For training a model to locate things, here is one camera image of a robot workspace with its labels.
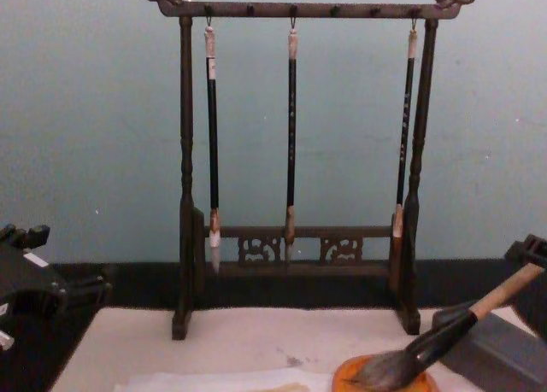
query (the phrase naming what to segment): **wooden brush stand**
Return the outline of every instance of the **wooden brush stand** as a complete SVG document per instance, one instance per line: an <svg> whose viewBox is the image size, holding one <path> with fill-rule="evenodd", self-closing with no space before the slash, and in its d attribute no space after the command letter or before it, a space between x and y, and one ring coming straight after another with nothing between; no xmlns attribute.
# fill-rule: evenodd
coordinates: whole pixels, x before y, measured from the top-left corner
<svg viewBox="0 0 547 392"><path fill-rule="evenodd" d="M298 226L296 238L320 240L319 260L281 260L283 226L224 226L223 237L238 239L238 261L223 262L221 276L380 276L397 300L396 309L403 328L418 334L420 315L415 293L415 239L420 204L421 157L426 138L427 111L432 86L435 38L440 20L454 19L461 6L474 0L435 0L435 4L378 3L243 3L149 0L157 2L167 17L179 18L180 25L180 144L182 148L182 197L179 218L180 297L173 318L173 339L184 339L191 313L203 292L206 276L215 274L205 261L205 239L209 228L192 198L192 20L215 18L338 18L425 20L426 34L421 60L420 85L415 114L409 192L401 211L391 216L389 225L332 227ZM389 260L362 258L363 240L390 238Z"/></svg>

